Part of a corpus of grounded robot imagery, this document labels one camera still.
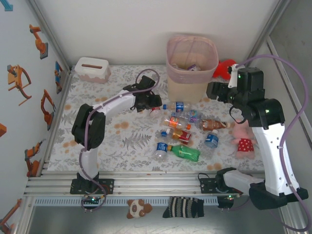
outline robotic arm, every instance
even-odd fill
[[[154,85],[155,81],[147,76],[142,76],[140,83],[124,87],[117,95],[103,103],[93,106],[83,104],[80,107],[72,128],[72,134],[75,137],[75,141],[82,146],[85,146],[85,128],[88,115],[98,108],[90,119],[87,151],[82,153],[81,158],[81,164],[85,173],[93,180],[98,181],[98,147],[104,139],[105,120],[126,109],[137,109],[138,112],[141,112],[145,109],[161,106],[162,102],[159,95],[155,95],[151,91],[144,92],[145,89],[152,88]],[[97,186],[90,181],[82,170],[79,170],[77,173],[77,179],[79,180],[82,194],[92,193],[97,189]]]
[[[229,84],[209,83],[207,96],[232,104],[232,108],[240,109],[244,119],[248,120],[260,147],[265,180],[243,174],[235,168],[226,168],[217,172],[217,187],[221,191],[235,188],[248,194],[254,206],[260,210],[298,201],[287,184],[279,158],[279,143],[285,131],[282,106],[276,99],[264,98],[262,71],[257,68],[238,69],[236,66],[229,67]],[[292,186],[301,199],[307,199],[308,191],[299,187],[293,174],[286,143],[283,145],[283,155]]]

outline plush toy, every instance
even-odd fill
[[[145,216],[145,214],[152,211],[151,204],[144,204],[142,199],[139,200],[128,200],[129,212],[127,213],[127,218],[140,218]]]
[[[232,134],[235,137],[234,140],[231,141],[231,144],[237,145],[237,158],[250,158],[254,159],[254,146],[257,142],[253,140],[254,137],[253,131],[251,127],[248,125],[248,121],[245,121],[242,124],[234,123],[234,127],[232,130]]]

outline floral tablecloth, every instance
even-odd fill
[[[54,146],[52,149],[49,171],[77,171],[78,155],[81,149],[74,141],[71,129],[80,106],[84,103],[94,105],[105,101],[117,94],[123,87],[133,84],[136,75],[143,69],[153,68],[160,74],[160,82],[154,89],[160,94],[163,103],[167,98],[167,77],[165,66],[112,66],[112,74],[106,84],[91,83],[80,80],[75,74],[71,80],[70,90],[58,127]],[[153,72],[145,75],[156,79]],[[216,100],[210,100],[206,94],[194,106],[204,118],[230,121],[228,114],[230,105]],[[233,110],[234,117],[241,117],[238,110]],[[237,159],[235,153],[237,146],[231,145],[233,139],[231,129],[222,129],[218,133],[219,144],[215,150],[205,149],[206,133],[192,126],[191,142],[188,146],[201,151],[198,162],[181,159],[169,153],[168,160],[157,162],[152,154],[156,149],[156,138],[161,130],[166,129],[160,125],[160,118],[149,118],[149,111],[137,113],[136,110],[125,110],[112,119],[106,120],[105,138],[98,149],[98,167],[100,171],[206,171],[219,170],[226,167],[236,167],[240,170],[263,171],[259,147],[255,145],[256,157],[250,159]]]

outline plastic bottle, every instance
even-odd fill
[[[184,145],[168,146],[168,150],[173,152],[176,156],[180,158],[185,158],[193,162],[198,162],[200,151],[197,149],[191,149]]]
[[[218,130],[213,129],[212,132],[208,134],[205,140],[205,145],[211,149],[216,148],[218,146],[218,141],[219,141],[217,134],[218,134]]]
[[[178,128],[186,130],[191,129],[191,125],[189,123],[177,117],[163,117],[161,119],[161,124],[164,126],[168,126],[170,128]]]
[[[191,109],[191,103],[183,101],[171,101],[168,104],[164,104],[162,108],[171,112],[183,112]]]
[[[168,138],[172,138],[175,140],[178,140],[180,142],[182,142],[183,144],[188,144],[190,142],[191,133],[185,132],[181,129],[172,129],[172,128],[168,128],[166,130],[167,136]]]
[[[181,117],[190,123],[198,123],[201,121],[201,112],[197,110],[189,110],[187,112],[172,112],[172,117]]]
[[[168,158],[167,156],[167,150],[168,150],[168,144],[167,144],[167,133],[161,132],[160,136],[157,141],[156,150],[153,154],[153,158],[156,161],[164,162]]]
[[[203,131],[212,131],[213,129],[230,128],[231,124],[228,122],[221,122],[212,119],[202,119],[199,128]]]
[[[161,109],[159,107],[154,107],[150,111],[150,117],[158,118],[161,117]]]

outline white wall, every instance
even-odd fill
[[[262,45],[258,54],[270,54],[266,43]],[[270,58],[261,58],[255,60],[252,66],[256,66],[264,72],[266,98],[279,100],[283,107],[286,126],[288,126],[296,113],[274,61]],[[312,150],[299,121],[296,122],[290,131],[286,144],[294,175],[299,185],[307,189],[310,194],[310,198],[304,202],[308,205],[309,210],[312,211]]]
[[[5,12],[0,5],[0,123],[6,126],[7,133],[0,137],[0,218],[15,205],[23,195],[27,177],[24,150],[31,149],[47,138],[47,124],[40,109],[43,89],[46,89],[56,107],[62,92],[56,94],[55,61],[58,60],[49,44],[48,57],[40,60],[39,51],[35,46],[35,37],[29,31],[29,24],[38,26],[25,1],[10,0],[12,12]],[[43,33],[39,33],[43,42],[47,42]],[[28,73],[32,84],[24,91],[32,97],[19,106],[24,100],[15,88],[8,91],[13,84],[8,84],[7,65],[20,65]],[[52,106],[46,101],[45,108],[52,112]],[[45,141],[36,159],[45,152]]]
[[[246,58],[278,0],[36,0],[70,63],[164,64],[174,34],[209,37],[220,59]]]

